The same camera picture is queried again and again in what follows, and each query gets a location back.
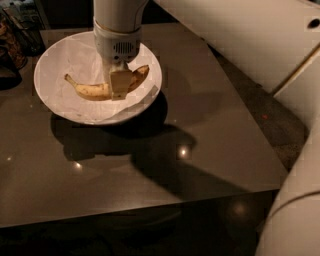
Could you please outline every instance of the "banana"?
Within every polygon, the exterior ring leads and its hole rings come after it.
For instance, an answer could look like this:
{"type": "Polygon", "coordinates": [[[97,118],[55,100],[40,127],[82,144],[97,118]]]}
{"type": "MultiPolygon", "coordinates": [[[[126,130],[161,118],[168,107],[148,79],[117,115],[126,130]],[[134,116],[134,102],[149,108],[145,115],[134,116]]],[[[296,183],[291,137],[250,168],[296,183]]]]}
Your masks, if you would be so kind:
{"type": "MultiPolygon", "coordinates": [[[[139,67],[132,73],[131,83],[128,89],[128,93],[137,89],[146,79],[149,73],[149,66],[144,65],[139,67]]],[[[101,84],[79,84],[73,80],[69,74],[65,74],[64,79],[68,81],[75,89],[77,94],[86,99],[92,101],[102,101],[111,99],[111,90],[108,83],[101,84]]]]}

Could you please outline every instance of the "table surface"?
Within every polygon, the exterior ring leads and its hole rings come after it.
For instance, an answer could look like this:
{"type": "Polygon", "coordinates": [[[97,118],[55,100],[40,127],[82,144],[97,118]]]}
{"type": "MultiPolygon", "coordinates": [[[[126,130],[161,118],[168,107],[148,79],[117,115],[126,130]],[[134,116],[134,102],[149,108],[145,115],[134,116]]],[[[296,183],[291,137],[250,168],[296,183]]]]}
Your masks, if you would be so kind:
{"type": "MultiPolygon", "coordinates": [[[[42,35],[49,46],[81,31],[42,35]]],[[[162,93],[127,124],[54,115],[34,90],[35,58],[0,91],[0,227],[280,188],[287,172],[206,43],[178,23],[144,25],[143,43],[162,93]]]]}

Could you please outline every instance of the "white plastic casing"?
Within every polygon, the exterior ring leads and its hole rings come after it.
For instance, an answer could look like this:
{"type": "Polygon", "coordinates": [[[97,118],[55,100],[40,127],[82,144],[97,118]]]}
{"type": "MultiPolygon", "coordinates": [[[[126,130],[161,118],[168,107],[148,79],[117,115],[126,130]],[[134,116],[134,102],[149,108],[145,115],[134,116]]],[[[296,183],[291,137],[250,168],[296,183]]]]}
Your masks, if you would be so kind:
{"type": "Polygon", "coordinates": [[[112,65],[130,62],[139,53],[141,20],[148,0],[94,0],[94,36],[110,81],[112,65]]]}

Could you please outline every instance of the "dark background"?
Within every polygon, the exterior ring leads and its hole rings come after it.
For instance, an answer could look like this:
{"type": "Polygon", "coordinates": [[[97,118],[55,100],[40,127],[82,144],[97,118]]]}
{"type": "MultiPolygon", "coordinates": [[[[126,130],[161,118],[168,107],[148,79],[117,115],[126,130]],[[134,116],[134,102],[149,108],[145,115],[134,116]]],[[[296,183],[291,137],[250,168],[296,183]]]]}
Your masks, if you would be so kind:
{"type": "MultiPolygon", "coordinates": [[[[41,0],[52,29],[92,27],[92,0],[41,0]]],[[[164,23],[176,21],[153,1],[149,1],[142,23],[164,23]]]]}

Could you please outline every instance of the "table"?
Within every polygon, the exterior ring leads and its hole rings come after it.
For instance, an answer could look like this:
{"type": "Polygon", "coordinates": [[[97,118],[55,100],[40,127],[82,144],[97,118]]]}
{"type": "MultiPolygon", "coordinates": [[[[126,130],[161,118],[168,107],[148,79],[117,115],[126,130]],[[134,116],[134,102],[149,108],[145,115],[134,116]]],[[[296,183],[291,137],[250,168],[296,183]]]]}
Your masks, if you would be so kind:
{"type": "MultiPolygon", "coordinates": [[[[47,45],[82,30],[42,31],[47,45]]],[[[113,127],[59,118],[33,85],[0,91],[0,227],[279,189],[287,172],[206,43],[178,23],[143,26],[162,93],[113,127]]]]}

